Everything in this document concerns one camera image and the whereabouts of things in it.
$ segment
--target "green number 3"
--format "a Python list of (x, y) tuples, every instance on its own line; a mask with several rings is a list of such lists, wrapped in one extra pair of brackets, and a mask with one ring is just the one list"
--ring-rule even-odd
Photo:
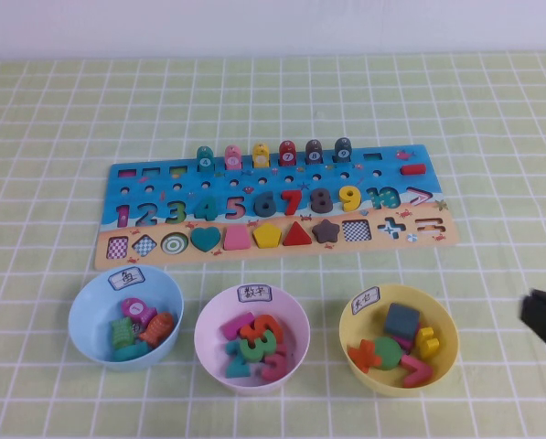
[(260, 338), (254, 340), (254, 348), (248, 344), (248, 340), (244, 339), (240, 342), (240, 352), (250, 363), (260, 361), (265, 355), (271, 355), (276, 350), (276, 338), (270, 329), (264, 331), (263, 341)]
[(167, 224), (178, 224), (185, 220), (187, 216), (185, 213), (185, 203), (182, 203), (181, 201), (171, 201), (170, 203), (167, 203), (166, 206), (171, 209), (169, 210), (169, 215), (171, 216), (165, 219)]

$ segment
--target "table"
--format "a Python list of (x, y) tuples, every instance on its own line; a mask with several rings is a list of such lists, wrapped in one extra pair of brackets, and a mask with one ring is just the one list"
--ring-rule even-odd
[[(112, 163), (341, 135), (427, 145), (462, 243), (165, 267), (187, 299), (165, 361), (123, 375), (75, 350)], [(192, 342), (202, 305), (255, 281), (312, 325), (303, 366), (258, 399), (210, 379)], [(460, 330), (451, 376), (419, 398), (362, 388), (340, 351), (344, 304), (382, 283), (429, 292)], [(546, 437), (546, 347), (518, 320), (530, 287), (546, 289), (546, 53), (0, 63), (0, 437)]]

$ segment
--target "white wall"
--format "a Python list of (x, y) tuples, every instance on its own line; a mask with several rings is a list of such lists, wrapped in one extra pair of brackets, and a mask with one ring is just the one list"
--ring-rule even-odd
[(0, 0), (0, 59), (546, 49), (546, 0)]

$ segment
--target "wooden puzzle board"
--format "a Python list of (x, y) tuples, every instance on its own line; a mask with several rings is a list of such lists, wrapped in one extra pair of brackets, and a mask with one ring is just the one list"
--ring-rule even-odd
[[(224, 157), (215, 157), (215, 169), (200, 171), (198, 160), (113, 165), (106, 187), (102, 225), (95, 264), (108, 269), (128, 263), (164, 265), (255, 258), (279, 258), (328, 252), (412, 248), (448, 245), (458, 235), (444, 194), (424, 145), (352, 149), (350, 160), (338, 162), (334, 149), (323, 152), (319, 164), (307, 164), (297, 153), (294, 166), (281, 166), (270, 154), (270, 166), (254, 167), (252, 155), (241, 159), (242, 169), (227, 169)], [(425, 165), (426, 172), (403, 175), (403, 166)], [(355, 187), (359, 206), (346, 212), (341, 188)], [(312, 208), (315, 191), (329, 192), (333, 208), (317, 213)], [(285, 190), (298, 190), (301, 199), (293, 215), (286, 215)], [(275, 210), (264, 218), (255, 212), (262, 194), (272, 193)], [(206, 204), (217, 212), (206, 220), (196, 209)], [(337, 242), (316, 240), (313, 228), (322, 220), (339, 226)], [(284, 245), (297, 221), (312, 238), (311, 244)], [(226, 251), (224, 237), (231, 224), (245, 224), (252, 234), (263, 224), (273, 224), (282, 235), (274, 248), (260, 248), (252, 238), (246, 250)], [(216, 227), (217, 245), (204, 252), (191, 238), (196, 229)]]

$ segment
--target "checkered square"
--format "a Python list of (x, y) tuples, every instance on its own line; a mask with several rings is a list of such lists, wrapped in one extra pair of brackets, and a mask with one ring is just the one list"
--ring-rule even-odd
[(108, 251), (106, 253), (106, 259), (125, 258), (127, 249), (128, 249), (127, 237), (119, 236), (116, 238), (110, 238), (108, 240)]
[(152, 252), (156, 247), (156, 242), (154, 242), (150, 236), (145, 235), (140, 240), (133, 245), (135, 252), (140, 254), (142, 257), (145, 257), (148, 253)]
[(365, 219), (357, 219), (355, 221), (342, 222), (342, 229), (346, 241), (370, 241), (370, 225)]

